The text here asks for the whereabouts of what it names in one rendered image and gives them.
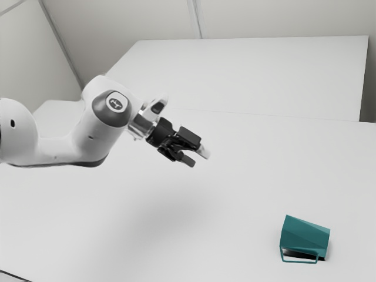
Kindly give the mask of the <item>teal faceted mug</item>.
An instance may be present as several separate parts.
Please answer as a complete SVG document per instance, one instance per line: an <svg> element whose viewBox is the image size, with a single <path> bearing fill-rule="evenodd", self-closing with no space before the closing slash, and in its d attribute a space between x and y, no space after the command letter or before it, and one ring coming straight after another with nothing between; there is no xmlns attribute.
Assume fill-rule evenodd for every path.
<svg viewBox="0 0 376 282"><path fill-rule="evenodd" d="M325 260L331 230L329 228L286 215L281 229L279 251L284 263L317 264ZM297 255L313 256L311 261L286 260L283 250Z"/></svg>

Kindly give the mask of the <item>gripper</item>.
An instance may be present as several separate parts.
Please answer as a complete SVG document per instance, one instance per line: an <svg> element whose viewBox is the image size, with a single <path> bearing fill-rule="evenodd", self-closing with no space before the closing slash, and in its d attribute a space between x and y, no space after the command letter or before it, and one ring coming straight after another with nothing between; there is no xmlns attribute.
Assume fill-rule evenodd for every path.
<svg viewBox="0 0 376 282"><path fill-rule="evenodd" d="M171 161L178 161L194 167L196 161L183 153L184 150L195 152L204 159L209 159L211 151L201 143L201 137L181 126L178 131L173 129L172 123L160 118L155 129L146 138L148 144Z"/></svg>

